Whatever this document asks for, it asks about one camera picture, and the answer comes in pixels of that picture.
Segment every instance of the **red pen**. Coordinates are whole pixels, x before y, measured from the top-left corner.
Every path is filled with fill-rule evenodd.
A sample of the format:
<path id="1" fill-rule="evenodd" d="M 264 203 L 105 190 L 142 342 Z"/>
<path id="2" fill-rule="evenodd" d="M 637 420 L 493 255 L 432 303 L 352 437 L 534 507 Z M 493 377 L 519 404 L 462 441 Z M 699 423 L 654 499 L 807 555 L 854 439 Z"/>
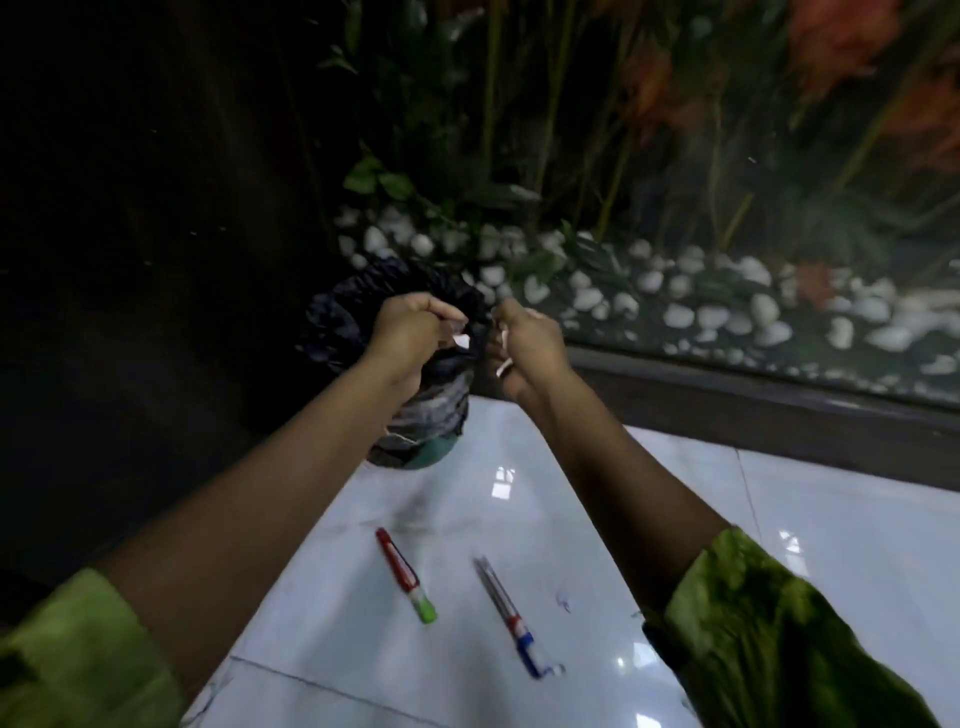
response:
<path id="1" fill-rule="evenodd" d="M 420 578 L 413 567 L 410 566 L 410 562 L 403 558 L 403 554 L 394 544 L 394 540 L 390 538 L 386 528 L 376 529 L 376 540 L 380 542 L 383 555 L 387 557 L 387 563 L 390 564 L 390 570 L 394 573 L 396 583 L 410 598 L 410 603 L 414 605 L 420 621 L 424 624 L 436 621 L 437 610 L 434 609 L 433 604 L 426 597 L 426 592 L 420 584 Z"/>

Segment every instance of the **white tile floor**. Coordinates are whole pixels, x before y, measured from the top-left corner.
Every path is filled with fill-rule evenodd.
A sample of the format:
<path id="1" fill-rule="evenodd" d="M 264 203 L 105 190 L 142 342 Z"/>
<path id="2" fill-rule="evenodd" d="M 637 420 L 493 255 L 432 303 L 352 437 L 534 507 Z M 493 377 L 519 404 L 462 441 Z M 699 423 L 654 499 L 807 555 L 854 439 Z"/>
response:
<path id="1" fill-rule="evenodd" d="M 360 469 L 184 722 L 698 725 L 537 431 L 513 405 L 470 406 L 463 440 L 438 465 Z M 722 515 L 807 574 L 944 726 L 960 725 L 960 495 L 631 432 Z M 420 574 L 439 614 L 434 624 L 421 625 L 396 586 L 373 537 L 379 525 Z M 566 676 L 527 676 L 472 571 L 479 554 Z"/>

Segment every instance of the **forearm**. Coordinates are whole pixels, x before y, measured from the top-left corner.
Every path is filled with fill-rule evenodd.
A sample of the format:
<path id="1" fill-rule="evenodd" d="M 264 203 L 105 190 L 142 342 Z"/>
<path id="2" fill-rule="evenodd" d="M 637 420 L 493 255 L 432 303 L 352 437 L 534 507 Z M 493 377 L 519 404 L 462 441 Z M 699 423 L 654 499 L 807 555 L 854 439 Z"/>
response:
<path id="1" fill-rule="evenodd" d="M 362 360 L 293 420 L 100 564 L 188 696 L 227 654 L 403 402 Z"/>
<path id="2" fill-rule="evenodd" d="M 729 524 L 674 477 L 572 371 L 520 405 L 537 424 L 637 601 L 661 607 Z"/>

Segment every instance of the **tile grout line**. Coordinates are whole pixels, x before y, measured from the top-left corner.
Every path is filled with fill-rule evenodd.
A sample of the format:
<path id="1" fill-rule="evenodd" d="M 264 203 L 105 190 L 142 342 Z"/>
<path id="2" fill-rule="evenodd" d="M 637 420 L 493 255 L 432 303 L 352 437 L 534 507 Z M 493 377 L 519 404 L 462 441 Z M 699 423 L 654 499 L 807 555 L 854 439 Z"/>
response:
<path id="1" fill-rule="evenodd" d="M 743 478 L 743 489 L 747 492 L 747 502 L 750 503 L 750 513 L 754 517 L 754 525 L 756 526 L 756 536 L 760 539 L 760 545 L 763 546 L 763 530 L 760 528 L 760 521 L 756 517 L 756 509 L 754 507 L 754 497 L 750 493 L 750 483 L 747 482 L 747 472 L 743 470 L 743 463 L 740 461 L 740 449 L 733 448 L 733 451 L 736 453 L 736 467 L 740 469 L 740 477 Z"/>
<path id="2" fill-rule="evenodd" d="M 422 723 L 424 725 L 432 725 L 432 726 L 435 726 L 435 728 L 449 728 L 449 726 L 447 726 L 445 723 L 438 723 L 435 720 L 430 720 L 429 718 L 417 717 L 410 713 L 405 713 L 401 710 L 398 710 L 397 708 L 391 708 L 390 706 L 387 706 L 387 705 L 380 705 L 380 703 L 377 703 L 373 700 L 369 700 L 365 697 L 357 697 L 356 695 L 351 695 L 348 692 L 338 691 L 335 688 L 329 688 L 326 685 L 321 685 L 320 683 L 315 683 L 312 680 L 307 680 L 305 677 L 300 677 L 299 675 L 292 675 L 289 672 L 284 672 L 283 670 L 274 669 L 273 667 L 267 667 L 266 665 L 260 665 L 259 663 L 255 663 L 252 660 L 248 660 L 244 657 L 236 657 L 231 655 L 230 659 L 238 663 L 241 663 L 243 665 L 256 667 L 257 669 L 262 669 L 266 672 L 270 672 L 273 675 L 277 675 L 279 677 L 286 677 L 291 680 L 296 680 L 297 682 L 303 683 L 304 685 L 309 685 L 311 688 L 318 688 L 322 691 L 332 692 L 336 695 L 340 695 L 341 697 L 349 698 L 350 700 L 356 700 L 358 703 L 363 703 L 373 708 L 379 708 L 380 710 L 387 711 L 388 713 L 393 713 L 398 716 L 409 718 L 411 720 L 414 720 L 417 723 Z"/>

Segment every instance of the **dark wall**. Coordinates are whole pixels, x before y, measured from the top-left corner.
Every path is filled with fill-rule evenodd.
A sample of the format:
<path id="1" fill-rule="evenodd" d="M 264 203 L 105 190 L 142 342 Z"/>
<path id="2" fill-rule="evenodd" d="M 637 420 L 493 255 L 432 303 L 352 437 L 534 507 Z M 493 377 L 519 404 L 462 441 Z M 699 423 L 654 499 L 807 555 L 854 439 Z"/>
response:
<path id="1" fill-rule="evenodd" d="M 0 567 L 55 584 L 302 402 L 293 332 L 340 270 L 278 52 L 294 8 L 16 5 Z"/>

